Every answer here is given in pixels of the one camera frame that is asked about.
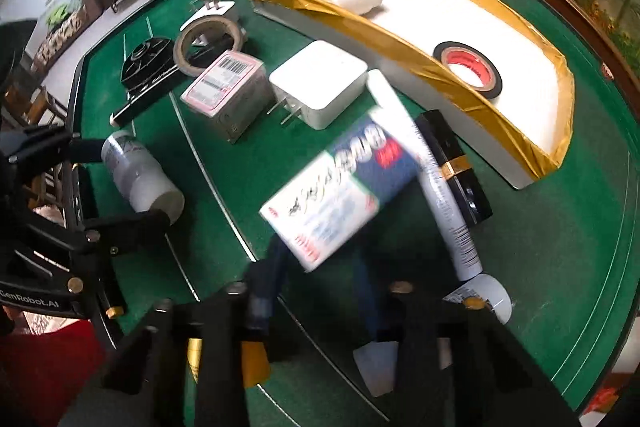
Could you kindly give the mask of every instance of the green tabletop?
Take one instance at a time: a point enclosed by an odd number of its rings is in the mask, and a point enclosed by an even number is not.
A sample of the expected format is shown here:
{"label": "green tabletop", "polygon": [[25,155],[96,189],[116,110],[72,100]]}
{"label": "green tabletop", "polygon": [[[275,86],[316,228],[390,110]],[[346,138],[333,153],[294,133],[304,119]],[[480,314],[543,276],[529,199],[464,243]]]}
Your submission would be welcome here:
{"label": "green tabletop", "polygon": [[[74,127],[106,137],[110,114],[126,99],[124,57],[154,36],[175,38],[195,0],[155,0],[108,35],[86,57]],[[310,42],[233,0],[248,32],[246,53],[271,72]],[[521,191],[465,147],[494,215],[472,230],[482,265],[514,303],[508,328],[578,409],[609,363],[634,306],[640,274],[638,124],[600,61],[563,20],[539,0],[502,0],[530,21],[567,58],[575,75],[574,137],[562,167]],[[263,256],[272,230],[260,206],[373,105],[363,94],[324,131],[301,121],[280,126],[284,113],[261,115],[236,144],[218,139],[206,118],[179,97],[185,77],[134,122],[138,139],[186,198],[167,242],[114,259],[129,305],[130,330],[159,298],[203,298],[239,278]],[[412,114],[420,108],[403,99]],[[106,168],[90,167],[100,213],[131,212]],[[368,227],[367,255],[393,259],[398,275],[445,295],[456,281],[443,241],[416,184],[410,184]],[[384,425],[393,396],[369,396],[352,350],[368,341],[351,283],[349,248],[311,274],[289,274],[272,325],[273,374],[248,390],[252,425],[303,427]]]}

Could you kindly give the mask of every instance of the red fabric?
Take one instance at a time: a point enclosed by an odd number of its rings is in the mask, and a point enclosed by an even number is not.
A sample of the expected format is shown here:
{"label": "red fabric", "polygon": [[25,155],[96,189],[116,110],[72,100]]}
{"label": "red fabric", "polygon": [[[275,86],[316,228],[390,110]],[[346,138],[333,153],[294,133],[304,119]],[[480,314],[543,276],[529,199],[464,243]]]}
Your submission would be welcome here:
{"label": "red fabric", "polygon": [[89,321],[44,335],[0,337],[0,363],[21,409],[40,427],[58,425],[103,360]]}

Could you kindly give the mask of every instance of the white power adapter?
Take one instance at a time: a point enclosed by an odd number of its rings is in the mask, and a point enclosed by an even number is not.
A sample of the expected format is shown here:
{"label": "white power adapter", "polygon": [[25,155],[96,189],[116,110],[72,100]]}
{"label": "white power adapter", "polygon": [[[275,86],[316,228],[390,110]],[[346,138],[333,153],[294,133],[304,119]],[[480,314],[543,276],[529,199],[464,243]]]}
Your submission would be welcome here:
{"label": "white power adapter", "polygon": [[315,41],[269,76],[278,104],[309,127],[329,126],[364,90],[367,64],[325,41]]}

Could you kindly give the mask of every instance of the green table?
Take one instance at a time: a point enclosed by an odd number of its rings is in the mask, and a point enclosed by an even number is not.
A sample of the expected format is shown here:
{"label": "green table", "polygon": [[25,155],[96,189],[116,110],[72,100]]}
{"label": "green table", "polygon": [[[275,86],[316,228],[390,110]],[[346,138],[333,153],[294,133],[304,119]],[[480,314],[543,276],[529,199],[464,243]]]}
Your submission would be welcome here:
{"label": "green table", "polygon": [[[83,137],[106,137],[109,115],[126,97],[120,85],[124,57],[155,36],[175,38],[194,0],[154,0],[107,35],[79,66],[73,118]],[[249,39],[244,51],[271,72],[310,42],[308,38],[236,2]],[[472,230],[486,272],[514,302],[508,324],[569,405],[578,409],[610,363],[637,306],[640,241],[638,124],[600,62],[539,0],[502,0],[529,20],[566,56],[575,75],[574,137],[559,171],[516,192],[465,146],[494,215]],[[272,230],[258,215],[270,196],[372,104],[361,95],[324,131],[283,114],[262,115],[234,145],[218,139],[204,117],[179,101],[185,78],[134,122],[143,142],[175,184],[186,207],[167,242],[154,251],[114,259],[129,314],[129,331],[151,304],[210,295],[242,275],[264,254]],[[414,115],[420,112],[403,99]],[[90,167],[101,215],[131,212],[106,168]],[[410,185],[369,227],[368,255],[392,258],[436,295],[458,283],[433,217],[417,185]],[[293,270],[272,326],[273,344],[289,356],[247,393],[253,425],[303,427],[384,425],[391,395],[372,399],[351,351],[368,341],[354,300],[352,255],[339,251],[312,274]]]}

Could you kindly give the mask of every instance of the gray floor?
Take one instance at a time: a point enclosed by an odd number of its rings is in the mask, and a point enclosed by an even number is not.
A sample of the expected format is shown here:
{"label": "gray floor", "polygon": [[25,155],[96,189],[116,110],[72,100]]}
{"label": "gray floor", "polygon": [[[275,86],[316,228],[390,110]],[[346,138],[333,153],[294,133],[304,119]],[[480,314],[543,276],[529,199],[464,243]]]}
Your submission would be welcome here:
{"label": "gray floor", "polygon": [[51,67],[42,85],[61,102],[67,104],[76,66],[82,56],[124,19],[151,0],[122,0],[118,12],[107,9],[80,35]]}

